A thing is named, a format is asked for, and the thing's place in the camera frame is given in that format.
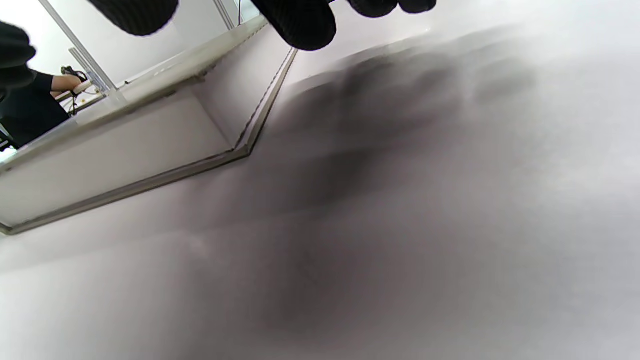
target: black clothing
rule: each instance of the black clothing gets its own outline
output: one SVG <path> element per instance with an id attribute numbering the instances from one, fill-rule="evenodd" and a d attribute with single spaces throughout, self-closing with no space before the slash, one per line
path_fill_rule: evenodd
<path id="1" fill-rule="evenodd" d="M 24 146 L 69 119 L 51 96 L 53 76 L 34 72 L 28 86 L 11 89 L 0 100 L 0 123 L 19 146 Z"/>

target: blurry surface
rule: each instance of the blurry surface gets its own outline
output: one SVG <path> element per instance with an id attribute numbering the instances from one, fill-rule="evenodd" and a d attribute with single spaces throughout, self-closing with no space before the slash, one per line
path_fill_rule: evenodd
<path id="1" fill-rule="evenodd" d="M 637 5 L 332 6 L 251 158 L 0 242 L 2 358 L 640 356 Z"/>

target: metal frame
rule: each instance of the metal frame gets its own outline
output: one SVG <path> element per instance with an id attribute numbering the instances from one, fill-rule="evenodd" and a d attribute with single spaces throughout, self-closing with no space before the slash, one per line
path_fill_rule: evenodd
<path id="1" fill-rule="evenodd" d="M 46 10 L 47 13 L 49 13 L 51 18 L 53 18 L 53 21 L 55 21 L 56 24 L 60 27 L 62 32 L 64 32 L 64 34 L 69 38 L 69 40 L 74 45 L 74 47 L 76 47 L 76 50 L 86 60 L 90 68 L 96 73 L 96 75 L 98 75 L 98 77 L 100 77 L 102 82 L 107 86 L 107 89 L 109 91 L 118 90 L 118 88 L 113 83 L 113 81 L 109 78 L 106 72 L 104 72 L 104 70 L 100 67 L 100 65 L 98 65 L 98 62 L 95 61 L 93 56 L 91 56 L 91 54 L 89 53 L 89 50 L 87 50 L 84 47 L 84 45 L 82 44 L 82 42 L 80 42 L 80 39 L 78 39 L 76 34 L 74 34 L 74 32 L 71 31 L 71 28 L 62 19 L 60 14 L 58 14 L 58 12 L 53 7 L 53 5 L 51 5 L 51 3 L 48 2 L 48 0 L 38 0 L 38 1 L 42 5 L 42 7 L 44 7 L 44 10 Z"/>
<path id="2" fill-rule="evenodd" d="M 289 69 L 293 64 L 293 60 L 295 59 L 297 53 L 298 50 L 292 48 L 285 57 L 280 66 L 280 69 L 274 76 L 273 84 L 266 90 L 264 94 L 264 106 L 262 107 L 260 113 L 251 120 L 251 122 L 249 123 L 248 131 L 245 132 L 239 139 L 237 146 L 233 151 L 213 156 L 211 158 L 207 158 L 180 168 L 176 168 L 163 174 L 138 181 L 137 183 L 123 186 L 119 189 L 92 197 L 90 199 L 86 199 L 73 205 L 66 206 L 64 208 L 42 215 L 38 218 L 24 222 L 14 227 L 10 227 L 0 223 L 0 233 L 3 233 L 5 235 L 15 235 L 23 233 L 36 227 L 47 225 L 64 218 L 72 217 L 74 215 L 84 213 L 85 211 L 99 208 L 101 206 L 111 204 L 112 202 L 120 201 L 122 199 L 126 199 L 128 197 L 132 197 L 248 157 L 249 155 L 251 155 L 253 148 L 255 147 L 260 132 L 262 131 L 262 128 L 264 127 L 264 124 L 266 122 L 267 116 L 271 111 L 271 107 L 273 106 L 276 96 L 282 88 L 282 83 L 287 77 Z"/>

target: person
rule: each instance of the person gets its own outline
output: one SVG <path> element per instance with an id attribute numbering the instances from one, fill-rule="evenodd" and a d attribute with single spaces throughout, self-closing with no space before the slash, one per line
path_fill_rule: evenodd
<path id="1" fill-rule="evenodd" d="M 33 82 L 7 90 L 0 99 L 0 124 L 17 147 L 39 138 L 69 119 L 55 97 L 82 83 L 73 75 L 53 76 L 32 71 Z"/>

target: white wall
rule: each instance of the white wall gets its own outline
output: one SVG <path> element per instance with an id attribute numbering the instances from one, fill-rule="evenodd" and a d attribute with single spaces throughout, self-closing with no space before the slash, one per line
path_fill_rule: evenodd
<path id="1" fill-rule="evenodd" d="M 228 31 L 212 0 L 181 0 L 172 25 L 189 49 Z"/>
<path id="2" fill-rule="evenodd" d="M 149 37 L 134 37 L 110 23 L 86 0 L 50 0 L 78 39 L 117 85 L 227 31 L 211 0 L 182 0 L 173 20 Z M 237 10 L 228 6 L 232 17 Z M 81 69 L 71 41 L 37 0 L 0 2 L 0 20 L 25 29 L 38 50 L 33 69 L 58 74 L 62 65 Z"/>
<path id="3" fill-rule="evenodd" d="M 24 29 L 37 49 L 29 66 L 37 71 L 59 74 L 60 67 L 80 68 L 68 49 L 73 46 L 37 0 L 0 1 L 0 20 Z"/>
<path id="4" fill-rule="evenodd" d="M 173 20 L 148 37 L 128 35 L 86 0 L 49 1 L 117 85 L 227 31 L 211 0 L 182 0 Z"/>
<path id="5" fill-rule="evenodd" d="M 171 25 L 149 37 L 134 37 L 110 23 L 86 0 L 50 3 L 116 84 L 185 50 Z"/>

